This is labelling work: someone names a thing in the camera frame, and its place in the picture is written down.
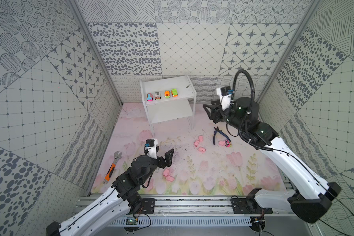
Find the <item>green orange toy mixer truck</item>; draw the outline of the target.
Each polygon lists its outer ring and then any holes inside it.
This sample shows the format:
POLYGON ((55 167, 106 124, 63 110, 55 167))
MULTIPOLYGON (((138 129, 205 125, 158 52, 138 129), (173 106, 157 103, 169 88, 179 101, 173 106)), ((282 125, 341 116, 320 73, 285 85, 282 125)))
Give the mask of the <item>green orange toy mixer truck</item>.
POLYGON ((164 92, 164 97, 165 97, 165 98, 170 98, 170 97, 171 97, 171 92, 170 92, 169 90, 166 90, 166 91, 164 92))

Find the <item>pink green toy truck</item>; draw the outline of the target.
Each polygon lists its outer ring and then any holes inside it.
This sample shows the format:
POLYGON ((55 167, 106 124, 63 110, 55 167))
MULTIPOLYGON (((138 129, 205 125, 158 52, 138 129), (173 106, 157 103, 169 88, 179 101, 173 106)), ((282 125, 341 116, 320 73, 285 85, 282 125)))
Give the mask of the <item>pink green toy truck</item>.
POLYGON ((231 146, 232 146, 232 145, 231 145, 231 142, 228 141, 228 140, 226 140, 226 141, 225 141, 225 146, 226 146, 226 147, 231 147, 231 146))

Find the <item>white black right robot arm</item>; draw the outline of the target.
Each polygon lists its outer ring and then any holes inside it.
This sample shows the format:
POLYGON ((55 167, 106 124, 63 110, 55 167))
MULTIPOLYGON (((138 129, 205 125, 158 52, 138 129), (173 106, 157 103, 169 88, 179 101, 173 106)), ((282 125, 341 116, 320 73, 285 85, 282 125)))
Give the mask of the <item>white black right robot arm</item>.
POLYGON ((215 124, 225 122, 236 129, 245 143, 264 153, 292 181, 289 191, 254 188, 246 197, 249 211, 275 208, 294 213, 306 223, 316 223, 328 212, 341 187, 327 182, 315 173, 267 123, 258 120, 259 104, 255 102, 255 86, 251 75, 240 69, 232 86, 216 90, 219 100, 203 105, 215 124))

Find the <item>pink teal toy truck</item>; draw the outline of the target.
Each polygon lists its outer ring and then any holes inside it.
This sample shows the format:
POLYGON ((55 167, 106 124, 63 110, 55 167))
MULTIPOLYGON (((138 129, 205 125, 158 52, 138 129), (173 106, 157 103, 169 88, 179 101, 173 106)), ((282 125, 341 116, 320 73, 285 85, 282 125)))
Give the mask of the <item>pink teal toy truck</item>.
POLYGON ((153 101, 153 95, 151 93, 147 94, 147 101, 153 101))

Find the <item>orange green toy dump truck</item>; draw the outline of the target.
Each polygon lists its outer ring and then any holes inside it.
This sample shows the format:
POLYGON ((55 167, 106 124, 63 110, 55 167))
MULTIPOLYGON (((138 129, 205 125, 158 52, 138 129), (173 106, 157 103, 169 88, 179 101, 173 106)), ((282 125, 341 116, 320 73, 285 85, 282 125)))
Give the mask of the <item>orange green toy dump truck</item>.
POLYGON ((176 88, 173 88, 173 89, 171 90, 171 95, 172 95, 172 97, 177 97, 177 96, 179 95, 176 88))

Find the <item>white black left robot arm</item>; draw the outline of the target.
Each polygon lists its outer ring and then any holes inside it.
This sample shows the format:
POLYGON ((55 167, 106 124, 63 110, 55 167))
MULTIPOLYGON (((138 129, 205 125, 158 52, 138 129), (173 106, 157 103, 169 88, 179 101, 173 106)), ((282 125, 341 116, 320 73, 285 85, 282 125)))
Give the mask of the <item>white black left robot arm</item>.
POLYGON ((105 193, 68 220, 52 222, 45 235, 94 236, 118 218, 138 213, 142 204, 138 191, 157 168, 172 165, 174 151, 172 148, 162 157, 153 158, 146 154, 135 158, 105 193))

